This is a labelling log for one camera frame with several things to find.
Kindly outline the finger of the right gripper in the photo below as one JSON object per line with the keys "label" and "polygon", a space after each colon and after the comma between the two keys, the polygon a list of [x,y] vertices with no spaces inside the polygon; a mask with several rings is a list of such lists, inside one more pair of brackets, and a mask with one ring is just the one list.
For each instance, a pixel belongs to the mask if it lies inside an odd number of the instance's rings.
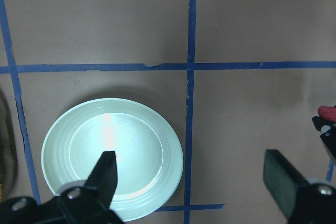
{"label": "finger of the right gripper", "polygon": [[312,122],[317,131],[321,132],[320,138],[326,153],[335,164],[335,122],[314,116]]}

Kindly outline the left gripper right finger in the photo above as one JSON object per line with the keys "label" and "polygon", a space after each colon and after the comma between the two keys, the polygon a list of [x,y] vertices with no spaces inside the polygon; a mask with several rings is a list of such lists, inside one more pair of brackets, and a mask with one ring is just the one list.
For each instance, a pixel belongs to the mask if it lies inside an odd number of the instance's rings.
{"label": "left gripper right finger", "polygon": [[287,223],[335,223],[335,187],[307,180],[278,150],[265,150],[263,181]]}

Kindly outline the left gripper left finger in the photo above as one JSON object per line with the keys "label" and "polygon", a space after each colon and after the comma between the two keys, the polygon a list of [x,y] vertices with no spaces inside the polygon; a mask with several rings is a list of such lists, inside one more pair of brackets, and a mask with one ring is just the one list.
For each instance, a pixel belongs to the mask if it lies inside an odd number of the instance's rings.
{"label": "left gripper left finger", "polygon": [[62,223],[123,223],[110,209],[117,188],[118,172],[114,151],[101,154],[86,180],[63,185],[57,192]]}

